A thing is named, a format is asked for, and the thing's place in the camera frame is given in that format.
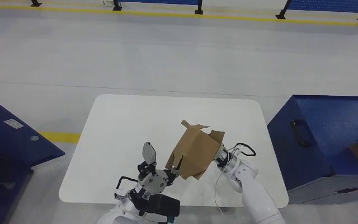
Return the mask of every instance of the black cable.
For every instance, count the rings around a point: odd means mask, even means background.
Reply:
[[[241,151],[241,153],[244,154],[245,156],[256,156],[256,152],[255,152],[248,144],[239,142],[239,143],[237,143],[237,144],[235,145],[235,147],[236,147],[236,146],[245,146],[246,148],[248,148],[249,150],[251,150],[252,154],[246,154],[246,153],[244,153],[244,152]]]
[[[122,182],[123,179],[125,179],[125,180],[130,180],[130,181],[133,181],[133,182],[137,182],[137,183],[138,183],[138,181],[137,181],[136,179],[132,179],[132,178],[129,178],[129,177],[127,177],[127,176],[121,176],[121,178],[120,178],[119,181],[118,181],[117,187],[116,187],[117,190],[118,190],[119,186],[121,185],[121,182]]]

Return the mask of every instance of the blue cabinet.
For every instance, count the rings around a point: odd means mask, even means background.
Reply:
[[[0,223],[31,167],[65,153],[0,106]]]
[[[293,95],[267,128],[290,203],[358,200],[358,97]]]

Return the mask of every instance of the label sticker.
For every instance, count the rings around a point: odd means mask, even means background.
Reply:
[[[24,126],[17,122],[16,120],[14,119],[10,119],[10,120],[5,120],[4,121],[6,124],[10,125],[11,127],[15,128],[15,129],[19,129],[19,128],[23,128]]]
[[[142,187],[139,184],[136,184],[135,187],[134,187],[134,190],[135,190],[135,192],[139,193],[141,188]]]
[[[146,191],[146,192],[144,192],[142,198],[145,199],[145,200],[149,200],[149,197],[150,197],[151,195],[152,195],[151,193],[149,193],[149,192]]]
[[[219,158],[220,158],[222,161],[224,161],[227,156],[228,156],[228,155],[227,155],[225,152],[223,152],[223,153],[219,156]]]

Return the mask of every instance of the white table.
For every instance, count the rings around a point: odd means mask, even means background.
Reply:
[[[250,145],[252,161],[263,184],[282,208],[288,195],[259,104],[253,100],[190,97],[101,95],[88,116],[81,138],[62,182],[59,197],[64,202],[116,203],[114,190],[120,176],[135,178],[142,163],[142,148],[149,141],[157,151],[157,168],[164,166],[185,131],[181,120],[209,125],[204,129],[225,131],[224,144]],[[214,185],[220,171],[213,162],[198,181],[177,178],[164,194],[179,199],[183,206],[215,206]],[[134,182],[123,180],[125,194]],[[222,207],[242,207],[242,196],[222,177],[216,201]]]

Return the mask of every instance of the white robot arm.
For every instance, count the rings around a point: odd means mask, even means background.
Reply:
[[[258,170],[248,161],[241,160],[239,154],[240,151],[231,153],[226,151],[222,145],[214,159],[231,187],[242,193],[243,205],[247,208],[253,222],[286,224],[266,188],[255,180]]]
[[[243,143],[238,143],[236,146],[238,145],[251,149]],[[238,157],[240,153],[246,156],[255,156],[256,153],[252,150],[253,154],[248,155],[238,151],[237,148],[229,151],[222,144],[214,161],[232,188],[242,193],[243,205],[248,209],[253,222],[255,224],[286,224],[270,194],[255,180],[257,169],[248,161]],[[179,176],[180,164],[170,170],[157,170],[156,152],[149,142],[143,146],[143,157],[144,162],[138,165],[137,180],[121,177],[117,186],[118,189],[121,180],[126,179],[137,182],[135,188],[125,195],[115,194],[115,198],[119,200],[118,204],[104,214],[97,224],[122,224],[132,223],[132,221],[158,223],[157,220],[161,220],[159,223],[173,223],[174,218],[179,215],[180,202],[161,193]],[[157,218],[148,218],[147,213],[155,214]]]

